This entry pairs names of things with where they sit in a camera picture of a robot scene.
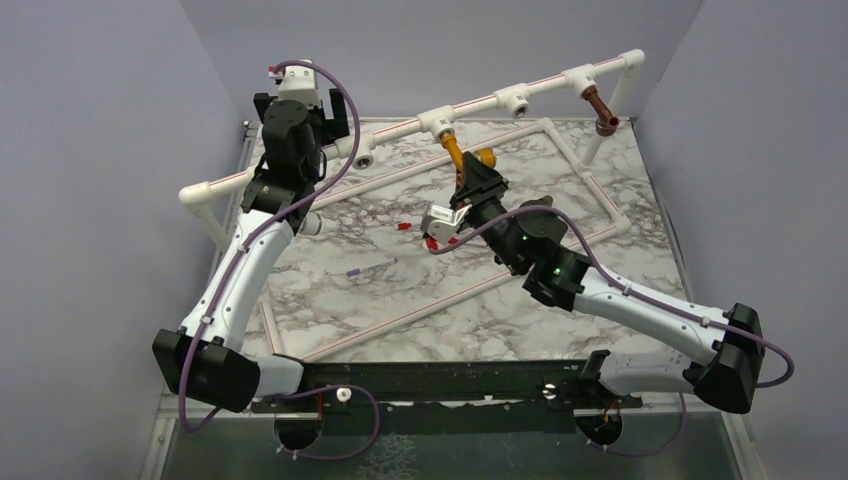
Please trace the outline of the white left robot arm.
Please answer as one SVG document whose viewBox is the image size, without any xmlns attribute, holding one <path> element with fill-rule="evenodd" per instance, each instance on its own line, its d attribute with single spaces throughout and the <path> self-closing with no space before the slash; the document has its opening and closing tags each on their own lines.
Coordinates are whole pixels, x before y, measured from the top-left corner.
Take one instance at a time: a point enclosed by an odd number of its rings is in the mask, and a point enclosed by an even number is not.
<svg viewBox="0 0 848 480">
<path fill-rule="evenodd" d="M 276 395 L 290 410 L 313 401 L 303 364 L 242 355 L 248 320 L 268 276 L 297 233 L 316 232 L 309 209 L 327 172 L 323 147 L 349 132 L 343 94 L 332 88 L 332 117 L 303 100 L 257 94 L 265 151 L 251 169 L 233 239 L 197 305 L 175 331 L 162 329 L 152 351 L 169 390 L 240 412 Z"/>
</svg>

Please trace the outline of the white PVC pipe frame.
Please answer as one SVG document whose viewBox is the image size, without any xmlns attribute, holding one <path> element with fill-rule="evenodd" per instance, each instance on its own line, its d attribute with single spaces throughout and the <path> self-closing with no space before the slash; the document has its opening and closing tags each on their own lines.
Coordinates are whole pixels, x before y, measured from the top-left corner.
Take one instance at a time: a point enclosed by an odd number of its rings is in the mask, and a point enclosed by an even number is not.
<svg viewBox="0 0 848 480">
<path fill-rule="evenodd" d="M 440 120 L 453 126 L 463 148 L 493 150 L 509 182 L 507 209 L 549 195 L 576 224 L 565 246 L 578 249 L 587 240 L 599 255 L 632 250 L 638 230 L 631 215 L 647 176 L 631 126 L 603 138 L 590 121 L 515 120 L 510 113 L 579 99 L 590 86 L 619 110 L 644 59 L 633 49 L 396 124 L 367 122 L 374 162 L 363 170 L 347 167 L 330 147 L 330 172 L 339 182 L 313 204 L 321 231 L 296 236 L 275 263 L 241 353 L 315 362 L 518 360 L 642 344 L 641 334 L 612 321 L 536 303 L 480 238 L 434 256 L 421 231 L 397 224 L 420 224 L 430 203 L 447 205 L 453 194 L 453 163 L 429 130 Z M 397 263 L 389 267 L 346 276 L 392 258 Z"/>
</svg>

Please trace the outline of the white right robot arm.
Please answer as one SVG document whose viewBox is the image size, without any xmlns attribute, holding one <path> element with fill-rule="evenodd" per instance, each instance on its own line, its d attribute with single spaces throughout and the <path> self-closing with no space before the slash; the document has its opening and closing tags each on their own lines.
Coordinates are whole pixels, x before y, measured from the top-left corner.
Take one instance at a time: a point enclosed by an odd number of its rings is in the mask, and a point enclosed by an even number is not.
<svg viewBox="0 0 848 480">
<path fill-rule="evenodd" d="M 481 236 L 496 263 L 524 279 L 537 302 L 602 317 L 666 346 L 658 355 L 607 355 L 599 369 L 577 380 L 579 398 L 600 407 L 617 395 L 642 392 L 693 394 L 725 412 L 752 409 L 765 348 L 755 309 L 727 310 L 688 303 L 614 274 L 591 254 L 562 245 L 568 222 L 543 199 L 508 211 L 501 199 L 507 180 L 472 153 L 462 155 L 461 180 L 450 199 L 466 209 L 462 225 Z"/>
</svg>

